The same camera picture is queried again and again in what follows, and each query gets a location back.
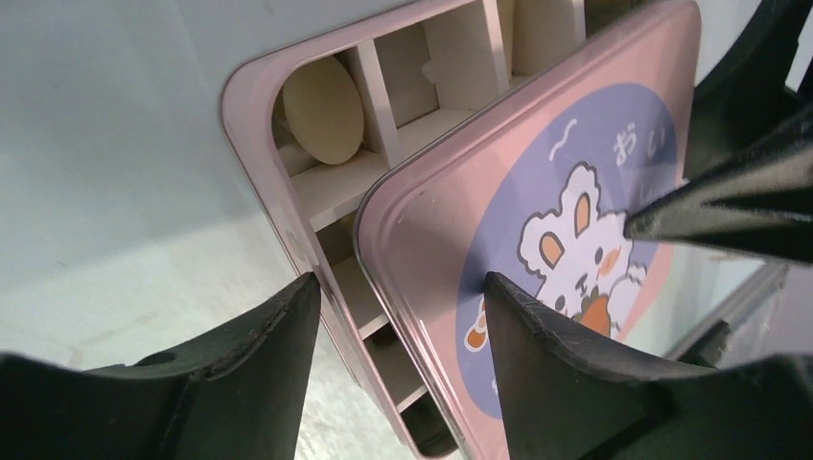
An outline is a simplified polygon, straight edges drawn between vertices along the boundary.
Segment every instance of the black plastic claw arm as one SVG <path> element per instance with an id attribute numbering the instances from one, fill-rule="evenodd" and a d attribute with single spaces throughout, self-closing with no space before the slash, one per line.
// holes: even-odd
<path id="1" fill-rule="evenodd" d="M 133 366 L 0 356 L 0 458 L 292 459 L 319 324 L 315 276 Z"/>
<path id="2" fill-rule="evenodd" d="M 511 460 L 804 458 L 811 369 L 717 371 L 650 356 L 545 307 L 499 273 L 485 311 Z"/>
<path id="3" fill-rule="evenodd" d="M 813 263 L 813 103 L 627 218 L 624 236 Z"/>
<path id="4" fill-rule="evenodd" d="M 810 101 L 785 86 L 813 0 L 762 0 L 697 85 L 684 174 L 694 178 L 752 145 Z"/>

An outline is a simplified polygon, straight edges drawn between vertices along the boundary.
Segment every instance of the beige round disc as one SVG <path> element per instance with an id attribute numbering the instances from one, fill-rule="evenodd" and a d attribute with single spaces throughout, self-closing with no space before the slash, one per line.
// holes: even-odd
<path id="1" fill-rule="evenodd" d="M 364 136 L 361 96 L 335 57 L 306 64 L 282 87 L 285 116 L 307 153 L 329 165 L 349 160 Z"/>

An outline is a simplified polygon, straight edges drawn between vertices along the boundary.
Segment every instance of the white wall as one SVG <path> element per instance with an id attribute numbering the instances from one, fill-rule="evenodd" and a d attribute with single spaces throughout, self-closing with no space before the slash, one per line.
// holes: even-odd
<path id="1" fill-rule="evenodd" d="M 0 2 L 0 349 L 133 362 L 290 282 L 222 134 L 221 87 L 398 3 Z"/>

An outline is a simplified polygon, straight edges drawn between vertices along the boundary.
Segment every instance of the purple circle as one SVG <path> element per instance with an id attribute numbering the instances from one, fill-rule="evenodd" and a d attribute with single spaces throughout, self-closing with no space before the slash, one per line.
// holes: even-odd
<path id="1" fill-rule="evenodd" d="M 677 157 L 675 127 L 665 103 L 636 83 L 607 86 L 580 99 L 523 152 L 477 227 L 457 297 L 458 364 L 466 389 L 484 413 L 501 419 L 491 349 L 487 340 L 480 349 L 472 348 L 466 338 L 479 319 L 485 274 L 501 272 L 535 295 L 547 277 L 529 269 L 531 263 L 523 259 L 523 231 L 534 216 L 565 213 L 563 189 L 569 187 L 572 173 L 594 175 L 599 199 L 593 209 L 598 215 L 631 213 L 674 188 Z M 657 247 L 635 242 L 630 265 L 649 266 Z M 593 253 L 585 253 L 584 264 L 599 265 L 599 256 L 603 254 L 595 251 L 594 262 Z M 475 337 L 468 343 L 479 342 Z"/>

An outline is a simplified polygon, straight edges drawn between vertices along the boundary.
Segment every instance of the cartoon rabbit illustration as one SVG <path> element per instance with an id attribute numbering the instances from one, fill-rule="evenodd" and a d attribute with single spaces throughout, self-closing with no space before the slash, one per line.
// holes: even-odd
<path id="1" fill-rule="evenodd" d="M 577 165 L 559 196 L 559 209 L 526 221 L 518 252 L 528 272 L 543 280 L 538 300 L 616 337 L 646 267 L 630 261 L 633 243 L 622 235 L 626 213 L 599 214 L 600 197 L 595 169 Z"/>

